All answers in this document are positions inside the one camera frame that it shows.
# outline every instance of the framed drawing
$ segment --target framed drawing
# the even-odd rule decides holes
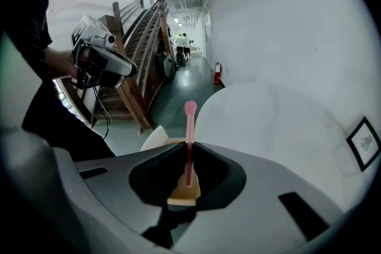
[[[381,151],[381,142],[376,132],[364,117],[346,140],[353,150],[360,169],[364,171]]]

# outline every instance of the black slot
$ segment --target black slot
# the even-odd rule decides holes
[[[107,172],[108,170],[106,170],[104,167],[97,167],[93,168],[92,170],[81,171],[79,174],[81,175],[82,179],[87,179]]]
[[[295,192],[278,197],[308,241],[328,229],[328,225]]]

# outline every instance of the fire extinguisher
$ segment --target fire extinguisher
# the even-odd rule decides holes
[[[221,64],[219,62],[214,64],[214,83],[219,84],[221,80]]]

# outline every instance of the white table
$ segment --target white table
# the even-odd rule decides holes
[[[284,87],[256,82],[218,91],[198,114],[195,140],[275,161],[344,212],[368,188],[338,123],[316,102]]]

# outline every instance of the black cable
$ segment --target black cable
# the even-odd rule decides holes
[[[102,103],[102,101],[101,101],[101,98],[99,97],[98,92],[96,91],[95,87],[93,87],[93,91],[94,91],[94,94],[95,94],[96,99],[98,100],[98,102],[99,102],[99,104],[100,104],[100,106],[101,106],[101,107],[99,108],[99,110],[100,110],[101,114],[102,114],[102,115],[105,117],[105,119],[106,119],[107,131],[106,131],[105,136],[103,137],[103,139],[106,139],[106,137],[107,137],[107,135],[108,135],[108,131],[109,131],[109,129],[110,129],[110,125],[111,125],[111,117],[110,117],[110,115],[107,113],[106,108],[103,106],[103,103]]]

